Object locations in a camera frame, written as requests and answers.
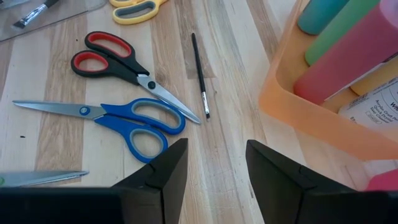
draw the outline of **wooden surface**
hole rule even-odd
[[[190,34],[197,34],[211,119],[187,122],[169,144],[189,138],[181,223],[263,223],[245,161],[256,139],[295,161],[362,190],[395,161],[361,162],[261,113],[257,96],[294,0],[172,0],[151,21],[119,26],[112,7],[0,43],[0,171],[83,169],[64,186],[111,186],[143,166],[121,136],[92,121],[14,106],[12,100],[98,105],[150,97],[115,78],[75,75],[70,59],[88,32],[119,35],[152,76],[205,121]],[[153,113],[170,119],[162,113]],[[141,144],[149,143],[139,139]]]

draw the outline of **red-handled scissors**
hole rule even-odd
[[[127,56],[95,42],[96,40],[118,44],[127,51]],[[201,123],[190,109],[149,76],[149,72],[137,62],[136,51],[125,40],[107,32],[95,31],[86,36],[85,44],[92,50],[78,52],[71,61],[72,70],[76,74],[88,78],[118,77],[134,85],[140,85],[160,100],[176,107],[188,119]],[[99,70],[81,68],[82,61],[88,59],[100,61],[105,67]]]

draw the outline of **black paintbrush handle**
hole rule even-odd
[[[195,51],[195,59],[197,61],[197,70],[198,70],[198,76],[199,76],[200,91],[206,92],[205,79],[203,77],[203,71],[201,69],[201,63],[200,63],[197,37],[195,36],[194,33],[192,34],[192,44],[193,44],[193,50]]]
[[[47,8],[49,8],[57,2],[59,2],[59,0],[47,0],[44,4],[47,6]]]

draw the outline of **pink bottle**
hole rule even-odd
[[[316,104],[398,52],[398,0],[381,0],[295,83],[294,93]]]

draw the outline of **black scissor handle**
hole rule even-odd
[[[81,62],[89,59],[101,62],[104,65],[104,68],[100,68],[97,70],[87,70],[81,68]],[[107,55],[92,50],[84,50],[75,54],[70,62],[70,65],[72,67],[72,70],[76,74],[83,77],[118,77],[134,85],[139,85],[137,81],[137,75],[134,72],[117,63],[113,59],[107,57]]]
[[[94,43],[94,41],[96,41],[96,40],[107,40],[112,43],[118,44],[119,46],[121,46],[122,48],[127,50],[128,55],[122,56],[107,46],[104,46],[104,45],[98,44],[98,43]],[[131,44],[127,43],[125,40],[123,40],[122,38],[120,38],[116,35],[109,34],[107,32],[102,32],[102,31],[94,31],[94,32],[87,34],[87,36],[85,38],[85,44],[89,49],[93,49],[93,50],[96,50],[98,52],[108,55],[110,58],[118,61],[120,64],[126,66],[131,71],[135,72],[136,74],[149,75],[149,72],[146,69],[144,69],[144,67],[142,67],[137,62],[136,51],[134,50],[134,47],[132,47]]]

